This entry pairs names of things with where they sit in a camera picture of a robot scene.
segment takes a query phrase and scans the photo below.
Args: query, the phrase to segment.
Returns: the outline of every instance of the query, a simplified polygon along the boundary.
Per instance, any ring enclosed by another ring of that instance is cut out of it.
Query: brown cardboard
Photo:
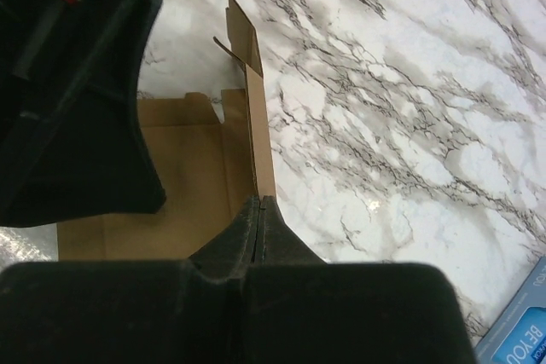
[[[202,94],[139,101],[166,204],[156,215],[59,223],[60,260],[186,258],[222,232],[248,196],[275,195],[256,31],[235,0],[226,17],[227,51],[240,63],[246,88],[223,91],[224,123]]]

